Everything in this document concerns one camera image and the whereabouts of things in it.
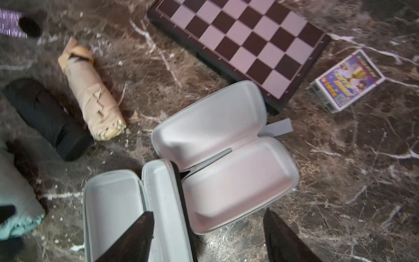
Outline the black umbrella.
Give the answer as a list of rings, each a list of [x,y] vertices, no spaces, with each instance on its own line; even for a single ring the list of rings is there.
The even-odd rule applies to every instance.
[[[37,80],[14,80],[5,86],[3,93],[22,119],[37,130],[63,160],[77,160],[93,144],[89,131],[78,125]]]

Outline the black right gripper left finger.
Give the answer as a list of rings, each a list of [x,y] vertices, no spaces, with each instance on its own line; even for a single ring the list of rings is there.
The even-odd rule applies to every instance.
[[[154,228],[153,212],[144,212],[96,262],[148,262]]]

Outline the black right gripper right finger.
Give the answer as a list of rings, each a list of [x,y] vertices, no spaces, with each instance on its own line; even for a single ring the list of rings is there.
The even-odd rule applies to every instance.
[[[322,262],[278,214],[269,208],[264,214],[263,226],[270,262]]]

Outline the black zippered umbrella case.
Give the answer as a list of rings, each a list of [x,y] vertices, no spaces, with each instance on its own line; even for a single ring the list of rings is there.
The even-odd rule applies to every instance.
[[[96,262],[147,211],[155,218],[148,262],[197,261],[180,172],[172,161],[148,162],[140,175],[122,169],[89,179],[82,210],[87,262]]]

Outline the mint green umbrella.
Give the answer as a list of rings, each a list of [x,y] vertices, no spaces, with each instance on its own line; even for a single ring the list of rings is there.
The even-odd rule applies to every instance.
[[[29,233],[46,215],[33,187],[14,165],[14,155],[4,141],[1,141],[1,206],[15,207],[15,214],[1,222],[2,241]]]

